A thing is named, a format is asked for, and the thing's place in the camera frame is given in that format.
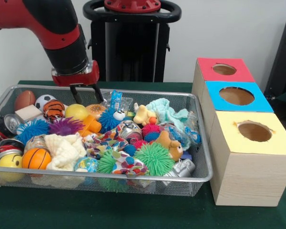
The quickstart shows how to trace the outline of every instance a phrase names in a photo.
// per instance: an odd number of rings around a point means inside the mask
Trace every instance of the red box lid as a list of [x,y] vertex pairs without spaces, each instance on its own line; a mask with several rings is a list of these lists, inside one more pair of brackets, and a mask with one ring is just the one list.
[[242,59],[198,58],[205,81],[255,82]]

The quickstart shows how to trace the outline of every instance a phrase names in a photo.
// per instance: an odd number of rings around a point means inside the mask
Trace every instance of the teddy bear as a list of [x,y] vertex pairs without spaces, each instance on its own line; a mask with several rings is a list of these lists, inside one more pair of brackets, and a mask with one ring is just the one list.
[[160,143],[164,148],[167,148],[170,152],[170,156],[174,161],[178,161],[183,155],[183,149],[180,142],[172,141],[169,137],[169,133],[163,130],[156,142]]

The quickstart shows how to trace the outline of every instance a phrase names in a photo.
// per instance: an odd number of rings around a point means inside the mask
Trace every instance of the stacked boxes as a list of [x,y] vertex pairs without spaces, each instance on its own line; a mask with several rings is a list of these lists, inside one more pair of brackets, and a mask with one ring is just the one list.
[[277,206],[286,187],[286,131],[245,63],[196,63],[193,94],[203,111],[217,205]]

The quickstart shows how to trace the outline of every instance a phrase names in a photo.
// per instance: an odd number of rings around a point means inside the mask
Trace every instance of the football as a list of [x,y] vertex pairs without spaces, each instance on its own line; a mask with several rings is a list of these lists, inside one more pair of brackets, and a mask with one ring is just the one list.
[[43,112],[43,106],[50,100],[55,99],[54,96],[49,95],[49,94],[44,94],[40,96],[35,103],[35,107],[37,107],[41,112]]
[[35,95],[32,91],[24,91],[15,100],[14,108],[18,111],[24,107],[34,105],[36,101]]

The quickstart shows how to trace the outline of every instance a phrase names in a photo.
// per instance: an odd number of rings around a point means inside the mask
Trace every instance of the circular hole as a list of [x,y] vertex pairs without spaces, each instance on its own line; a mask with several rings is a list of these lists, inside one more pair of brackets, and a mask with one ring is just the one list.
[[213,70],[221,75],[233,75],[237,71],[236,68],[224,63],[214,65]]
[[267,126],[251,121],[241,123],[238,130],[244,137],[256,142],[266,142],[272,136]]
[[254,101],[251,92],[240,87],[226,87],[220,90],[219,95],[228,103],[235,105],[248,105]]

